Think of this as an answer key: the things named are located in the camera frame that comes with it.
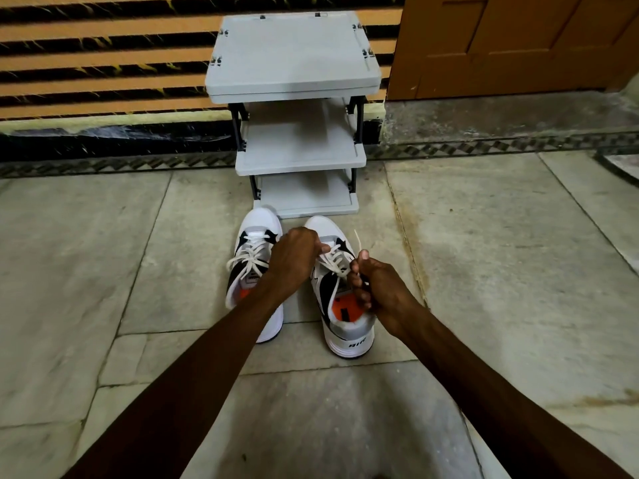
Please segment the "person's right hand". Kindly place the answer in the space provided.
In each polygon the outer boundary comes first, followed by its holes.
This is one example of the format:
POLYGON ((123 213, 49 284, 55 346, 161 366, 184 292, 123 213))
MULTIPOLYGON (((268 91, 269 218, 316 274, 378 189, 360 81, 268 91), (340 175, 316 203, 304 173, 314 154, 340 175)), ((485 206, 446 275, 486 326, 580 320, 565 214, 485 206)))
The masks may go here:
POLYGON ((388 332, 406 340, 411 321, 420 316, 424 306, 414 297, 395 269, 372 258, 371 275, 358 274, 358 257, 350 264, 347 282, 364 310, 377 316, 388 332))

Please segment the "person's left hand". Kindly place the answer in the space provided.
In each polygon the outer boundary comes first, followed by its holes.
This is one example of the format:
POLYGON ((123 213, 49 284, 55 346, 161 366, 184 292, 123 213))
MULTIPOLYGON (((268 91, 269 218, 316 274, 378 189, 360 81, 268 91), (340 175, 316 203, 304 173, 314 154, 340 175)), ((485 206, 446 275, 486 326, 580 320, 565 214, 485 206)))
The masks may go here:
POLYGON ((268 271, 260 280, 283 303, 310 276, 318 257, 299 257, 299 228, 288 231, 271 250, 268 271))

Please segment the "white black sneaker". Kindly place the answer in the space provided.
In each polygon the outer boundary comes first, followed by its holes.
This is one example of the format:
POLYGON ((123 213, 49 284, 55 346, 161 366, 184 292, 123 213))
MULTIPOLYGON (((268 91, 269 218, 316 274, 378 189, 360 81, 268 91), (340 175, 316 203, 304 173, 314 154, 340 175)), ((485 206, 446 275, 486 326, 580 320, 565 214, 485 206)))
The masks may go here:
POLYGON ((347 276, 356 252, 341 229, 329 218, 310 217, 305 227, 317 233, 330 251, 316 258, 310 282, 321 314, 324 338, 335 355, 356 359, 374 342, 376 316, 364 310, 347 276))
POLYGON ((268 270, 272 247, 283 234, 281 222, 268 208, 255 208, 244 217, 236 239, 229 272, 225 305, 228 310, 249 295, 268 270))

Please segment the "person's right forearm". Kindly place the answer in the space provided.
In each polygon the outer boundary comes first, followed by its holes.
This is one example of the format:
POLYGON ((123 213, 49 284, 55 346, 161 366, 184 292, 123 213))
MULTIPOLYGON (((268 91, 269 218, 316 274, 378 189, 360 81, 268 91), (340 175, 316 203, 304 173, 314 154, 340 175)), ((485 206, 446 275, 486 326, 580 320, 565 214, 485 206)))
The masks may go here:
POLYGON ((383 321, 445 388, 511 479, 633 479, 519 392, 416 300, 383 321))

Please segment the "person's left forearm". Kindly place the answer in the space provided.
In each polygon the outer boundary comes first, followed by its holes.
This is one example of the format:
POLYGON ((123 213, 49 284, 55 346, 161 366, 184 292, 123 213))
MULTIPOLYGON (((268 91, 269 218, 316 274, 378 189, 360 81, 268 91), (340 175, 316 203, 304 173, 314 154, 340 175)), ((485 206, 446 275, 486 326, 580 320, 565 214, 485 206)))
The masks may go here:
POLYGON ((267 273, 145 387, 61 479, 180 479, 267 321, 305 279, 267 273))

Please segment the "grey three-tier shoe rack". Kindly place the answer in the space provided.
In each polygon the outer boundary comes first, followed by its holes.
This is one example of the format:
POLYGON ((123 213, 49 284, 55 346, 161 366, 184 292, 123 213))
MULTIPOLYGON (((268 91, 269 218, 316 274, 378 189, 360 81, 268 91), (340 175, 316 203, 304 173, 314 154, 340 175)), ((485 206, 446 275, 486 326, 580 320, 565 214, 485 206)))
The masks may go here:
POLYGON ((281 219, 352 215, 381 69, 353 11, 226 16, 204 86, 231 112, 235 170, 281 219))

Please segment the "brown wooden door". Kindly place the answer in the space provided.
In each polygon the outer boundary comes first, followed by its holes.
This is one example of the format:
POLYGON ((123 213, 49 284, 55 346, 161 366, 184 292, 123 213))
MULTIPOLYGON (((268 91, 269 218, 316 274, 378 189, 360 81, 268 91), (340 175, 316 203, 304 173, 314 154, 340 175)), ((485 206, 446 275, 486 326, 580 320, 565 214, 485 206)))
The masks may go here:
POLYGON ((639 0, 405 0, 388 101, 618 91, 639 72, 639 0))

